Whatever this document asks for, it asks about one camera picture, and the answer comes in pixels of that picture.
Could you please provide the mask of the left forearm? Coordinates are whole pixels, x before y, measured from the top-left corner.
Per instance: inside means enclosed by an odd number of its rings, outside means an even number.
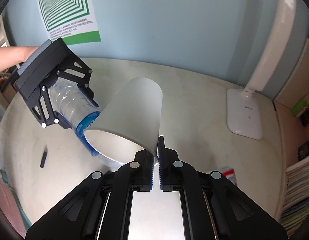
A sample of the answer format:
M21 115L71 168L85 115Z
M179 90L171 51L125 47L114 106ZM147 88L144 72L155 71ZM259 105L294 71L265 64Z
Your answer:
M0 47L0 72L25 62L39 46Z

